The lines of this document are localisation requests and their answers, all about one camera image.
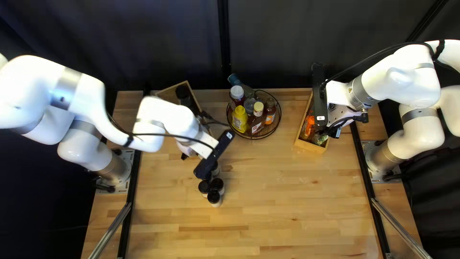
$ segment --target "dark bottle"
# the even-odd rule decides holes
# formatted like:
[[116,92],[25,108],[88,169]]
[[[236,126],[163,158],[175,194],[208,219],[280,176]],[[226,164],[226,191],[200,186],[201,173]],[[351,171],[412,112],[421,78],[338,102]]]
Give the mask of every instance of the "dark bottle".
[[275,100],[273,100],[273,98],[271,97],[267,100],[267,105],[264,109],[264,114],[266,116],[265,125],[272,124],[273,121],[275,120],[276,105],[275,105]]
[[176,87],[176,96],[180,101],[180,105],[183,105],[189,108],[193,114],[199,115],[198,106],[195,103],[195,100],[192,98],[189,89],[186,86],[178,86]]
[[251,116],[247,124],[249,125],[249,133],[251,135],[259,133],[264,125],[265,125],[265,117],[263,116],[264,113],[264,104],[261,102],[256,102],[254,104],[254,113]]

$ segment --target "wire basket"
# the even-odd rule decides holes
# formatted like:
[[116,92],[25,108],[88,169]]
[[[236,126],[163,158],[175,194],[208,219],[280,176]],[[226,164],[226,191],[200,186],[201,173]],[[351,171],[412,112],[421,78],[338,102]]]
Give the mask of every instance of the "wire basket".
[[259,131],[258,133],[254,134],[254,135],[252,135],[251,133],[248,133],[247,131],[245,133],[241,133],[241,132],[237,131],[235,129],[235,127],[233,127],[233,125],[232,125],[232,117],[231,117],[232,110],[230,109],[230,104],[227,105],[227,122],[229,123],[231,129],[238,136],[240,136],[242,138],[245,138],[245,139],[250,139],[250,140],[264,139],[264,138],[270,136],[271,134],[273,134],[273,132],[275,132],[275,130],[278,128],[278,125],[280,124],[281,115],[282,115],[280,103],[278,102],[278,100],[273,95],[271,95],[268,92],[265,92],[264,90],[255,90],[255,93],[259,97],[261,102],[263,102],[263,103],[265,103],[268,100],[269,97],[271,97],[271,98],[273,98],[273,100],[275,100],[276,116],[275,116],[275,119],[273,120],[272,124],[265,125],[264,128],[261,131]]

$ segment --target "black cable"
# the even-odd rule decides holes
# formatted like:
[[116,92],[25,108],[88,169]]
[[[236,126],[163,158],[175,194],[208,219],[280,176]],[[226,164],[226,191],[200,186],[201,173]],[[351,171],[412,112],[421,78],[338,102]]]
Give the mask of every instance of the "black cable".
[[347,121],[347,120],[350,120],[350,119],[356,119],[356,117],[359,117],[359,116],[350,116],[350,117],[344,117],[344,118],[338,119],[334,123],[332,123],[328,128],[332,128],[335,125],[337,125],[339,122],[342,122],[342,121]]
[[324,82],[321,84],[321,88],[325,88],[326,85],[327,85],[330,81],[332,81],[332,80],[334,80],[334,79],[336,79],[336,78],[342,76],[343,74],[349,72],[349,71],[352,70],[353,68],[355,68],[355,67],[357,67],[357,66],[360,66],[360,65],[362,65],[362,64],[364,64],[364,63],[366,63],[366,62],[368,62],[368,61],[370,61],[370,60],[372,60],[372,59],[374,59],[374,58],[376,58],[376,57],[378,57],[378,56],[380,56],[380,55],[382,55],[382,54],[388,52],[388,51],[391,51],[391,50],[394,50],[394,49],[397,49],[397,48],[401,48],[401,47],[404,47],[404,46],[408,46],[408,45],[413,45],[413,44],[426,46],[426,47],[428,48],[428,50],[430,51],[431,57],[434,57],[434,56],[435,56],[432,47],[431,47],[428,43],[426,43],[426,42],[415,42],[415,41],[413,41],[413,42],[399,43],[399,44],[393,45],[393,46],[391,46],[391,47],[382,49],[382,50],[380,50],[379,52],[377,52],[377,53],[375,53],[375,54],[373,54],[373,55],[371,55],[371,56],[369,56],[369,57],[367,57],[367,58],[365,58],[365,59],[359,61],[358,63],[352,65],[351,67],[349,67],[349,68],[347,68],[347,69],[345,69],[345,70],[343,70],[343,71],[341,71],[341,72],[339,72],[339,73],[333,75],[332,77],[330,77],[328,80],[324,81]]
[[208,123],[203,123],[203,125],[209,125],[209,124],[218,124],[218,125],[222,125],[222,126],[225,126],[225,127],[230,127],[230,125],[228,125],[226,123],[218,122],[218,121],[211,121],[211,122],[208,122]]
[[175,138],[183,138],[183,139],[186,139],[186,140],[190,140],[190,141],[194,141],[194,142],[198,142],[202,145],[205,145],[207,146],[208,148],[210,148],[213,152],[216,152],[216,149],[213,148],[211,145],[201,141],[201,140],[198,140],[198,139],[194,139],[194,138],[190,138],[190,137],[186,137],[186,136],[180,136],[180,135],[173,135],[173,134],[163,134],[163,133],[132,133],[132,132],[128,132],[126,130],[124,130],[116,121],[115,119],[110,115],[109,112],[107,112],[107,116],[109,117],[110,121],[114,124],[114,126],[121,132],[125,133],[126,135],[130,136],[130,137],[137,137],[137,136],[141,136],[141,135],[149,135],[149,136],[163,136],[163,137],[175,137]]
[[163,133],[130,133],[129,135],[131,136],[163,136],[163,137],[174,137],[174,138],[182,138],[182,139],[186,139],[186,140],[190,140],[190,141],[194,141],[194,142],[198,142],[200,144],[203,144],[205,145],[206,147],[210,148],[213,152],[216,152],[216,149],[213,148],[211,145],[201,141],[201,140],[198,140],[198,139],[194,139],[194,138],[190,138],[190,137],[186,137],[186,136],[180,136],[180,135],[174,135],[174,134],[163,134]]

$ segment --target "yellow mustard bottle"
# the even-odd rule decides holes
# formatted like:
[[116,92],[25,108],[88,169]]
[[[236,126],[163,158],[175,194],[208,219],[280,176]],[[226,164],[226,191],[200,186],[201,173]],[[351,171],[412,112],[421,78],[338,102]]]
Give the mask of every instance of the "yellow mustard bottle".
[[235,108],[235,110],[231,113],[232,116],[232,125],[233,127],[241,132],[244,133],[247,130],[247,113],[246,109],[239,105]]

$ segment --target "wooden box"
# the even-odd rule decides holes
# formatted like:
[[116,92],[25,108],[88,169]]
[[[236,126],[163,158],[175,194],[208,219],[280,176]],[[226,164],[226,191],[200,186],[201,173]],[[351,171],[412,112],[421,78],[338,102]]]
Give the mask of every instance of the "wooden box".
[[302,116],[302,120],[300,121],[299,130],[297,131],[297,135],[296,135],[295,140],[294,140],[294,146],[302,148],[304,150],[308,150],[308,151],[311,151],[311,152],[322,154],[328,148],[330,138],[328,138],[321,146],[317,146],[315,144],[312,144],[312,143],[310,143],[308,141],[305,141],[305,140],[300,138],[300,132],[302,130],[302,126],[304,125],[305,117],[307,116],[308,111],[313,106],[312,97],[313,97],[313,92],[311,93],[310,98],[308,99],[308,103],[307,103],[305,112],[304,112],[304,114]]
[[[193,101],[195,102],[196,106],[198,107],[198,110],[200,112],[202,112],[203,110],[201,109],[200,107],[200,104],[198,103],[198,101],[196,100],[196,97],[195,97],[195,94],[193,93],[193,90],[192,88],[190,87],[190,84],[189,84],[189,81],[183,81],[181,83],[178,83],[176,85],[173,85],[171,87],[168,87],[164,90],[161,90],[161,91],[157,91],[155,92],[155,95],[157,97],[160,97],[161,99],[165,100],[165,101],[168,101],[168,102],[171,102],[171,103],[175,103],[177,105],[180,105],[180,100],[177,98],[176,96],[176,88],[178,86],[186,86],[189,91],[190,91],[190,94],[191,96],[193,97]],[[208,129],[209,131],[209,135],[211,135],[212,137],[214,137],[214,134],[213,132]]]

